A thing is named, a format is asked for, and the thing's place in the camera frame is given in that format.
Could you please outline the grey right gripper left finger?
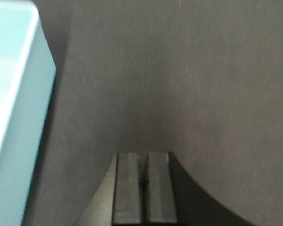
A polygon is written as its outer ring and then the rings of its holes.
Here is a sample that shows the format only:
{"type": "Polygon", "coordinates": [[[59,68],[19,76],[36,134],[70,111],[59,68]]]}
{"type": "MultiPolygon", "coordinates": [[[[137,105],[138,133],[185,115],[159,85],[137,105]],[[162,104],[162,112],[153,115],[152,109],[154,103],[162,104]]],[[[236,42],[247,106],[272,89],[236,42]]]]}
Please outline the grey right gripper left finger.
{"type": "Polygon", "coordinates": [[[140,224],[142,222],[140,171],[139,157],[136,153],[117,155],[113,224],[140,224]]]}

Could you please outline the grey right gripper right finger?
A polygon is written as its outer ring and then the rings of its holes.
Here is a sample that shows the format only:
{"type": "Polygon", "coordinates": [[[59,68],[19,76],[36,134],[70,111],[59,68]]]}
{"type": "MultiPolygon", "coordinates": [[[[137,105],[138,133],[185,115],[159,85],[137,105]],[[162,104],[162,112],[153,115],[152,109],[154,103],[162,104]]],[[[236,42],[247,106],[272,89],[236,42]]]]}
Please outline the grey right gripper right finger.
{"type": "Polygon", "coordinates": [[[177,223],[168,153],[149,153],[144,169],[146,222],[177,223]]]}

